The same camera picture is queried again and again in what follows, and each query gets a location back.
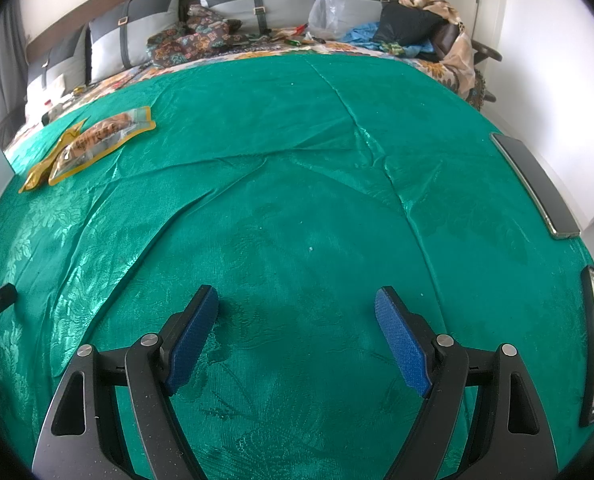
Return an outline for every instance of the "snack package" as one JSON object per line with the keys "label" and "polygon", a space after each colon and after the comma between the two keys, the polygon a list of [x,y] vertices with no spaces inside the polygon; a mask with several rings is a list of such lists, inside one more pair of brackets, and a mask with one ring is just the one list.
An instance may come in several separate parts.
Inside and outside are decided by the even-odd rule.
{"label": "snack package", "polygon": [[30,168],[30,171],[26,176],[26,182],[24,183],[24,186],[20,188],[18,193],[35,189],[48,180],[48,175],[51,173],[51,167],[57,158],[57,155],[59,155],[61,150],[63,150],[73,140],[75,140],[77,136],[79,136],[79,134],[82,132],[82,126],[84,126],[85,122],[86,120],[84,119],[83,121],[66,128],[64,133],[62,133],[60,138],[57,140],[55,146],[53,146],[51,152],[41,162],[38,162],[36,165]]}
{"label": "snack package", "polygon": [[54,186],[66,177],[85,170],[127,140],[154,127],[149,106],[133,108],[94,124],[59,154],[48,183]]}

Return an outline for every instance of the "green object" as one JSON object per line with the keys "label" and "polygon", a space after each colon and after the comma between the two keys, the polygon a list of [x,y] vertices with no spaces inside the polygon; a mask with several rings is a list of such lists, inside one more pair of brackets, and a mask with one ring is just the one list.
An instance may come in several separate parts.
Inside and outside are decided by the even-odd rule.
{"label": "green object", "polygon": [[[17,194],[66,126],[146,105],[155,130]],[[0,316],[8,438],[30,463],[77,346],[128,346],[207,283],[219,317],[173,405],[208,478],[381,479],[421,405],[373,311],[393,285],[435,332],[517,346],[565,464],[592,430],[578,426],[591,259],[548,235],[491,130],[411,66],[342,55],[201,66],[45,127],[11,156],[0,201],[0,284],[20,293]]]}

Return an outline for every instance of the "beige cloth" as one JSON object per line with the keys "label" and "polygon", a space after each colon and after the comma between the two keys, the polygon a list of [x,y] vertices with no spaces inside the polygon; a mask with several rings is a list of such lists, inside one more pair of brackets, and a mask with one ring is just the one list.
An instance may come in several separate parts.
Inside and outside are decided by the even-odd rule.
{"label": "beige cloth", "polygon": [[429,10],[448,20],[449,23],[459,25],[459,36],[440,63],[456,73],[459,81],[457,91],[459,96],[463,99],[468,97],[468,93],[475,86],[475,54],[457,9],[446,0],[399,0],[399,3],[413,9]]}

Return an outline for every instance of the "curtain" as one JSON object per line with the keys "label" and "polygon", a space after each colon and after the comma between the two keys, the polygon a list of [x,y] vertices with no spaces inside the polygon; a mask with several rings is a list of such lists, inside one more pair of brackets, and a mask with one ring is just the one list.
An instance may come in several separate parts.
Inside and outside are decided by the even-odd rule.
{"label": "curtain", "polygon": [[24,123],[28,64],[20,0],[9,0],[0,13],[0,147],[6,148]]}

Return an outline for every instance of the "blue gripper pad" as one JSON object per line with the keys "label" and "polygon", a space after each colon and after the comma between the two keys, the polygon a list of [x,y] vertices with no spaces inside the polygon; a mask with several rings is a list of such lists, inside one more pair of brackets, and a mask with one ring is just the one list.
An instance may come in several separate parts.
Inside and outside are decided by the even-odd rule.
{"label": "blue gripper pad", "polygon": [[218,305],[217,291],[211,287],[172,349],[168,378],[164,383],[169,396],[174,395],[190,379],[203,345],[217,319]]}
{"label": "blue gripper pad", "polygon": [[426,397],[431,383],[426,355],[389,295],[380,288],[375,296],[375,316],[406,384]]}

